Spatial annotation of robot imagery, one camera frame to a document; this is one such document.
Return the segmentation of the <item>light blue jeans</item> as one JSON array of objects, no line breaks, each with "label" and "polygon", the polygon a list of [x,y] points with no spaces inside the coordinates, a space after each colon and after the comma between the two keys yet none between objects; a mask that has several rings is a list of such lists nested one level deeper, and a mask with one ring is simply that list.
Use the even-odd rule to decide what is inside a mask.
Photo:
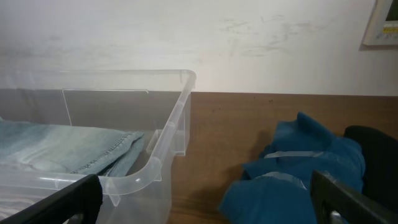
[{"label": "light blue jeans", "polygon": [[123,177],[144,133],[1,120],[1,168]]}]

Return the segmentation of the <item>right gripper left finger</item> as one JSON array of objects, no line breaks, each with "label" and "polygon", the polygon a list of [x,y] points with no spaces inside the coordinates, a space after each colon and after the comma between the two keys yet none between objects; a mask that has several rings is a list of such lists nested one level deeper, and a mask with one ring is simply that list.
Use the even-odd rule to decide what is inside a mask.
[{"label": "right gripper left finger", "polygon": [[36,204],[5,218],[1,224],[95,224],[103,203],[103,189],[95,174],[70,184]]}]

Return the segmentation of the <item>teal blue shirt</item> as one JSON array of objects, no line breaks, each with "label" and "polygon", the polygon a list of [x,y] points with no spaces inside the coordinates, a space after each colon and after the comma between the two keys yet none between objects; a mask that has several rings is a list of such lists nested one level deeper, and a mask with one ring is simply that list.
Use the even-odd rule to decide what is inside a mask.
[{"label": "teal blue shirt", "polygon": [[272,142],[226,191],[220,212],[231,223],[316,223],[310,196],[313,171],[358,192],[366,168],[361,146],[338,137],[304,113],[278,123]]}]

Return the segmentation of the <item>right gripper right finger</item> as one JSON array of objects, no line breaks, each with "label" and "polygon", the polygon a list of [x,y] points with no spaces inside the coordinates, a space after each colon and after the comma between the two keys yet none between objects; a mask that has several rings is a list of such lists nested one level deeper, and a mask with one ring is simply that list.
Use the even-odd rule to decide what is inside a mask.
[{"label": "right gripper right finger", "polygon": [[318,223],[395,224],[397,214],[330,175],[312,172],[310,195]]}]

